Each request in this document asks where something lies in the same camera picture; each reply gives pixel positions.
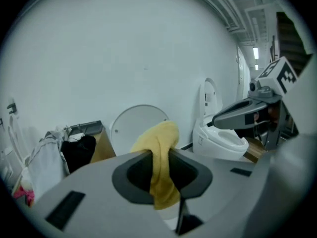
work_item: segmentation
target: yellow cloth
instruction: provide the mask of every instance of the yellow cloth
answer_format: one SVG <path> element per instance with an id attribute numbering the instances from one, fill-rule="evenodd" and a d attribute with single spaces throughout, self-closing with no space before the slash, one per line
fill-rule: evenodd
<path id="1" fill-rule="evenodd" d="M 151 150 L 153 153 L 153 174 L 150 194 L 154 198 L 154 208 L 162 210 L 180 200 L 180 194 L 169 176 L 168 152 L 179 140 L 176 123 L 164 121 L 148 129 L 131 148 L 131 152 Z"/>

